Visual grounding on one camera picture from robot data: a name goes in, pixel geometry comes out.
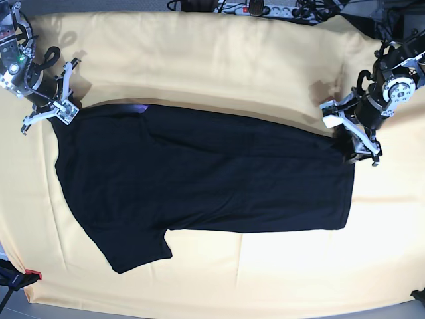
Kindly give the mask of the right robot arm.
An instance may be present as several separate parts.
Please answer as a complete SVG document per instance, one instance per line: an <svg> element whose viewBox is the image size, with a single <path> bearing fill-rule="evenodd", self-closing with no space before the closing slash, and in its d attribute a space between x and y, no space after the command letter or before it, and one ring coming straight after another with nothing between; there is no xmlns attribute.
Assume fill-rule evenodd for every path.
<svg viewBox="0 0 425 319"><path fill-rule="evenodd" d="M69 125L81 109L70 88L72 71L81 62L74 58L66 62L60 75L51 77L45 70L59 60L61 51L50 47L42 64L34 62L37 36L31 23L21 12L21 2L1 2L1 88L17 98L25 98L32 112L23 119L21 133L26 134L35 123L58 118Z"/></svg>

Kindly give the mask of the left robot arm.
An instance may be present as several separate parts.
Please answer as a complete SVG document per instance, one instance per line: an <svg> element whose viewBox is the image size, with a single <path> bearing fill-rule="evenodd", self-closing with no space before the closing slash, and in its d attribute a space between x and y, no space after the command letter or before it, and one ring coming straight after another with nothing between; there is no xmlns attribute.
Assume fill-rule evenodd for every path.
<svg viewBox="0 0 425 319"><path fill-rule="evenodd" d="M383 151L377 130L424 86L424 31L414 29L401 43L384 41L375 58L372 71L362 70L346 97L320 105L348 164L370 158L378 166Z"/></svg>

